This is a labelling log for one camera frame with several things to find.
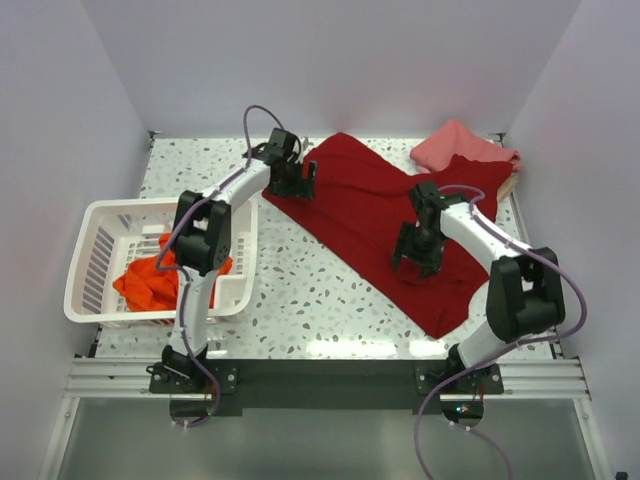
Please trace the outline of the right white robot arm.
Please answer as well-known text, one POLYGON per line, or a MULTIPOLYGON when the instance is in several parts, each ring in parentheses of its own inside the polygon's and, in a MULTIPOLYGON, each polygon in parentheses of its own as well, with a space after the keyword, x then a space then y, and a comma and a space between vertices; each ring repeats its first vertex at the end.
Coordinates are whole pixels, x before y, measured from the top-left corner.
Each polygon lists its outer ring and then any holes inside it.
POLYGON ((481 380, 483 368, 502 350, 531 335, 542 334, 565 320, 565 302, 558 259, 549 248, 533 249, 507 236, 475 203, 477 196, 441 193, 423 182, 409 191, 416 214, 402 224, 392 255, 392 267, 414 265, 420 279, 441 269, 446 242, 461 246, 488 274, 485 321, 464 341, 452 346, 439 377, 459 393, 481 380))

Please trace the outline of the dark red t-shirt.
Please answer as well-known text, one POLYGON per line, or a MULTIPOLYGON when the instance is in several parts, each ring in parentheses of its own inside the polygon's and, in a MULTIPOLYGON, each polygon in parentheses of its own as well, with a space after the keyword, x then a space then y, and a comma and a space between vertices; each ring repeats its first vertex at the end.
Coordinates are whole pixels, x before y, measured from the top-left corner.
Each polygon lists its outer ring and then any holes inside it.
POLYGON ((469 316, 469 303, 488 276, 464 248, 446 243, 440 271, 423 278, 417 265, 392 267, 403 223, 416 214, 409 199, 418 183, 478 188, 478 206, 490 220, 497 214, 497 192, 511 176, 505 162, 479 162, 455 155, 434 174, 409 175, 356 138, 337 133, 306 156, 316 164, 314 197, 264 198, 298 223, 370 282, 427 335, 441 338, 469 316))

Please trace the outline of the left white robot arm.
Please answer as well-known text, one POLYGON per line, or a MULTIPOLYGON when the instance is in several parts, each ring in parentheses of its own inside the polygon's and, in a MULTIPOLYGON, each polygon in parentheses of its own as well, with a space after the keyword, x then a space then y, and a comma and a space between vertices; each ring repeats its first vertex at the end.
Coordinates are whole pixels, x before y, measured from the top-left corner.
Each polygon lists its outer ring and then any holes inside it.
POLYGON ((316 165, 302 163, 303 145, 295 134, 275 128, 269 139, 247 148, 246 161, 204 193, 186 190, 178 198, 174 225, 162 254, 172 252, 179 287, 176 314, 161 365, 185 392, 210 388, 220 393, 205 367, 206 321, 211 294, 232 247, 232 217, 255 194, 284 198, 314 197, 316 165))

